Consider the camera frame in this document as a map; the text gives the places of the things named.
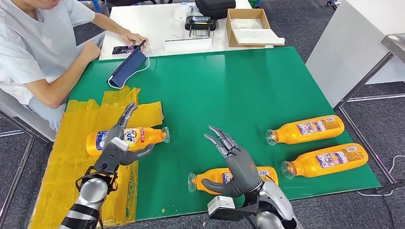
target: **green table mat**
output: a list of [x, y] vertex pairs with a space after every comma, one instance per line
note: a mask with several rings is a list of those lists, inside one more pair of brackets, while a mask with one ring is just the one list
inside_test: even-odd
[[[95, 99], [100, 104], [103, 92], [114, 90], [106, 80], [121, 62], [92, 62], [70, 99]], [[162, 102], [163, 126], [171, 133], [169, 144], [157, 144], [139, 161], [136, 220], [207, 210], [213, 196], [203, 191], [190, 193], [187, 175], [225, 166], [203, 136], [210, 133], [208, 125], [232, 136], [257, 166], [274, 167], [289, 199], [380, 185], [368, 165], [315, 178], [282, 177], [282, 161], [352, 142], [345, 131], [335, 138], [296, 145], [266, 143], [269, 128], [334, 114], [293, 47], [152, 57], [150, 67], [135, 74], [127, 85], [141, 89], [140, 104]]]

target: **plastic bottle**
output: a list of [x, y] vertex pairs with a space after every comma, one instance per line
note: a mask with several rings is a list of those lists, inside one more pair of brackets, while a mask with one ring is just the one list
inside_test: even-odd
[[[98, 131], [87, 136], [86, 149], [88, 154], [92, 156], [99, 156], [101, 154], [107, 132], [108, 131]], [[161, 130], [156, 130], [151, 127], [125, 129], [124, 141], [128, 144], [129, 151], [144, 149], [149, 144], [159, 142], [169, 143], [169, 129], [167, 127]]]
[[330, 137], [343, 133], [344, 124], [336, 115], [310, 118], [287, 123], [278, 130], [267, 130], [266, 140], [270, 145], [276, 143], [296, 144]]
[[288, 179], [317, 177], [360, 167], [367, 160], [368, 155], [361, 145], [349, 143], [305, 153], [292, 162], [283, 161], [281, 172]]
[[[257, 166], [257, 171], [259, 172], [260, 178], [263, 181], [266, 180], [273, 180], [273, 182], [278, 185], [277, 173], [273, 167], [270, 166]], [[210, 181], [217, 182], [217, 183], [228, 183], [232, 178], [232, 173], [229, 171], [228, 168], [214, 168], [210, 169], [203, 174], [195, 175], [194, 173], [189, 173], [187, 183], [190, 192], [194, 192], [195, 190], [201, 190], [208, 192], [209, 194], [219, 195], [220, 193], [216, 193], [213, 191], [208, 190], [202, 183], [202, 179], [209, 179]]]

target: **gray carpet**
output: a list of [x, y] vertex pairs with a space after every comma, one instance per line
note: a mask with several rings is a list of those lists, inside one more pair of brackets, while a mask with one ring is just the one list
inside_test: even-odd
[[[333, 10], [325, 6], [326, 0], [262, 0], [270, 25], [274, 31], [286, 38], [287, 45], [294, 46], [305, 62], [318, 41]], [[91, 24], [75, 28], [77, 40], [82, 43], [97, 35], [101, 30]], [[365, 86], [358, 96], [377, 94], [405, 93], [403, 83], [387, 83]], [[373, 102], [347, 103], [345, 108], [358, 125], [369, 143], [380, 155], [386, 166], [391, 165], [394, 155], [404, 152], [405, 127], [404, 98], [380, 100]], [[346, 129], [355, 142], [354, 132]], [[14, 130], [12, 126], [0, 119], [0, 130]], [[3, 168], [0, 203], [3, 203], [16, 168], [25, 150], [28, 139], [26, 135], [0, 138], [0, 167]], [[38, 195], [41, 179], [49, 156], [49, 146], [35, 143], [27, 168], [17, 187], [17, 193], [6, 218], [5, 229], [26, 228]], [[369, 163], [382, 184], [387, 180], [375, 162]], [[405, 158], [399, 158], [393, 171], [394, 177], [404, 178]], [[307, 229], [405, 229], [405, 189], [396, 190], [393, 195], [385, 197], [363, 197], [357, 193], [345, 193], [318, 198], [293, 201], [294, 211]], [[394, 227], [391, 223], [389, 209], [392, 212]], [[227, 222], [207, 219], [206, 214], [183, 216], [171, 219], [137, 222], [115, 229], [235, 229], [250, 228], [246, 220]]]

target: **cardboard box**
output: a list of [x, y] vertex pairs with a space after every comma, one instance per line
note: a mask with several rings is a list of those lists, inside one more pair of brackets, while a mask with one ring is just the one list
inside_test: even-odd
[[235, 33], [232, 29], [232, 26], [231, 26], [231, 23], [234, 19], [253, 19], [256, 21], [260, 21], [261, 29], [263, 30], [263, 32], [266, 32], [265, 30], [270, 30], [270, 24], [268, 23], [265, 11], [263, 9], [228, 9], [228, 16], [226, 18], [226, 34], [228, 36], [229, 47], [264, 48], [266, 45], [280, 45], [280, 44], [274, 44], [274, 43], [239, 44], [238, 40], [236, 39]]

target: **robotic hand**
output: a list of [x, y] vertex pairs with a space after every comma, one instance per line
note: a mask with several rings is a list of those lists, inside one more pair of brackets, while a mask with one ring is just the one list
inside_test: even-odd
[[202, 184], [211, 191], [230, 197], [245, 195], [245, 202], [240, 208], [221, 206], [220, 202], [215, 204], [215, 201], [219, 200], [215, 197], [208, 204], [209, 218], [239, 221], [243, 217], [254, 214], [260, 229], [302, 228], [295, 219], [292, 206], [281, 189], [273, 181], [263, 182], [260, 179], [249, 153], [221, 129], [212, 126], [209, 128], [219, 141], [210, 135], [204, 136], [218, 149], [233, 177], [226, 184], [215, 183], [208, 179], [203, 179]]
[[95, 229], [98, 221], [102, 227], [99, 210], [106, 196], [117, 190], [117, 187], [114, 188], [114, 182], [118, 177], [118, 167], [130, 165], [151, 152], [153, 144], [145, 149], [130, 152], [123, 141], [124, 129], [136, 108], [135, 103], [130, 103], [125, 108], [117, 123], [108, 131], [106, 144], [94, 166], [89, 167], [86, 174], [76, 180], [79, 197], [69, 209], [59, 229]]

